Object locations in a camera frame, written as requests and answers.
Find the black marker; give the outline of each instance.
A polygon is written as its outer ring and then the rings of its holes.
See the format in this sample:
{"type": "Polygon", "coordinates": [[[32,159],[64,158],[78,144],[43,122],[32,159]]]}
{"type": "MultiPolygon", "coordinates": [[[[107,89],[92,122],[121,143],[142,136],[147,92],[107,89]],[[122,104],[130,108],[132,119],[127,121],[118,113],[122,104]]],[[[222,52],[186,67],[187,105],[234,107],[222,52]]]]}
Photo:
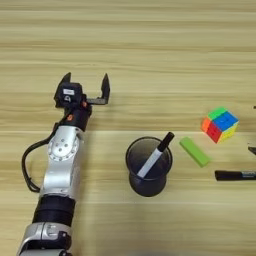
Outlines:
{"type": "Polygon", "coordinates": [[[156,163],[156,161],[163,154],[164,150],[168,147],[169,143],[174,138],[174,134],[172,132],[168,132],[165,138],[160,142],[158,147],[153,151],[151,156],[148,158],[146,163],[141,167],[137,175],[141,178],[144,178],[147,173],[150,171],[152,166],[156,163]]]}
{"type": "Polygon", "coordinates": [[[215,171],[215,178],[218,181],[256,180],[256,171],[215,171]]]}

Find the wooden table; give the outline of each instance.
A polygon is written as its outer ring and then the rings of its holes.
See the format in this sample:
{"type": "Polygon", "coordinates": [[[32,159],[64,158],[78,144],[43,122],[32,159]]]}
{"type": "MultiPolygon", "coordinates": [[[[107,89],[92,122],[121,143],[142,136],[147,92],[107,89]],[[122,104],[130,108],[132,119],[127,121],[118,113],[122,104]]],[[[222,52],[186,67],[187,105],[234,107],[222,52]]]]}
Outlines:
{"type": "MultiPolygon", "coordinates": [[[[256,157],[256,3],[237,0],[32,1],[0,3],[0,248],[15,255],[38,195],[20,169],[28,145],[62,116],[53,95],[71,71],[91,96],[105,72],[110,104],[95,107],[85,135],[75,256],[245,256],[256,251],[256,183],[217,183],[214,170],[253,170],[256,157]],[[225,106],[238,132],[215,145],[202,118],[225,106]],[[136,138],[175,133],[165,190],[143,198],[124,156],[136,138]],[[193,138],[213,161],[179,146],[193,138]]],[[[45,148],[28,167],[40,184],[45,148]]]]}

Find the rubik's cube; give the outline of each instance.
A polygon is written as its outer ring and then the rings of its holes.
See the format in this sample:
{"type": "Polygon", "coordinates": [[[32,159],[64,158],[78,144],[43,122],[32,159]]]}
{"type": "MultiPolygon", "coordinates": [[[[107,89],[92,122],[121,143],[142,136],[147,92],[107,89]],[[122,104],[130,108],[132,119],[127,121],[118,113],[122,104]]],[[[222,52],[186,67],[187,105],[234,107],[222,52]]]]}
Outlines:
{"type": "Polygon", "coordinates": [[[217,108],[203,120],[202,130],[215,142],[224,141],[234,135],[239,120],[225,108],[217,108]]]}

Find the pen cup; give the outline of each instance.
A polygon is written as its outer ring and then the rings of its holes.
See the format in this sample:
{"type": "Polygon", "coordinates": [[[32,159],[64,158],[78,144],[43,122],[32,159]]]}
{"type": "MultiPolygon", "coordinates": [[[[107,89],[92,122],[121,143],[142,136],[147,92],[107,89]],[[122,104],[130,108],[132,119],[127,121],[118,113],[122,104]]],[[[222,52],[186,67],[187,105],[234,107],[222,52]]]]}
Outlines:
{"type": "Polygon", "coordinates": [[[166,176],[173,162],[168,147],[144,178],[137,175],[160,142],[161,140],[155,137],[142,137],[135,140],[127,149],[126,165],[129,170],[129,182],[132,189],[141,196],[155,196],[165,187],[166,176]]]}

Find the green eraser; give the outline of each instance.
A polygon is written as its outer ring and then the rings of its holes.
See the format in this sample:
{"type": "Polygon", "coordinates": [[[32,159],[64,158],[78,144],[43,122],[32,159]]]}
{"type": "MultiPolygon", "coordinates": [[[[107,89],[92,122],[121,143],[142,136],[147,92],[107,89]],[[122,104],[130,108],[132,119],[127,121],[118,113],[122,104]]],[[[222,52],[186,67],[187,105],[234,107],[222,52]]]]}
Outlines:
{"type": "Polygon", "coordinates": [[[201,167],[210,162],[210,158],[190,138],[183,138],[180,141],[180,145],[201,167]]]}

